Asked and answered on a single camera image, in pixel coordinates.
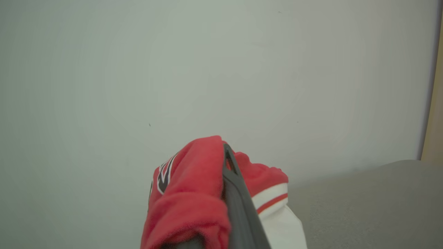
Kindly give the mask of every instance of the wall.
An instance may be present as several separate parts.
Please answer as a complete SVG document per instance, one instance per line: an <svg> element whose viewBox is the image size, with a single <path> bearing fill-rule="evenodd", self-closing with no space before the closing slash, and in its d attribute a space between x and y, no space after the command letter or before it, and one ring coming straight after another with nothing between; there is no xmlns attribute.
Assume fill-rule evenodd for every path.
<svg viewBox="0 0 443 249"><path fill-rule="evenodd" d="M137 248L220 134L292 185L415 159L437 1L2 1L0 247Z"/></svg>

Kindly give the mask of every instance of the clothing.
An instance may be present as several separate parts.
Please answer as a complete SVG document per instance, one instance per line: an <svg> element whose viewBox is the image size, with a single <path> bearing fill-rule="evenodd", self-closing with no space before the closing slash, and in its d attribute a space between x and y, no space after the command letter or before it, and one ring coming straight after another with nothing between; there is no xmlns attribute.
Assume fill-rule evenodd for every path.
<svg viewBox="0 0 443 249"><path fill-rule="evenodd" d="M196 139L155 170L141 249L158 249L197 234L206 248L228 248L231 227L221 200L223 144L219 136ZM260 218L285 206L288 177L280 169L251 163L241 152L235 158Z"/></svg>

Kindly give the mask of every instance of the gray surface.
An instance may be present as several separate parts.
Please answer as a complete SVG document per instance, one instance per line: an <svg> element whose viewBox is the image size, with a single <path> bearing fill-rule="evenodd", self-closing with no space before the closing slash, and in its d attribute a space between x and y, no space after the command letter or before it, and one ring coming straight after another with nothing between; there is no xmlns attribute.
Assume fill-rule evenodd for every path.
<svg viewBox="0 0 443 249"><path fill-rule="evenodd" d="M289 191L309 249L443 248L443 167L390 163Z"/></svg>

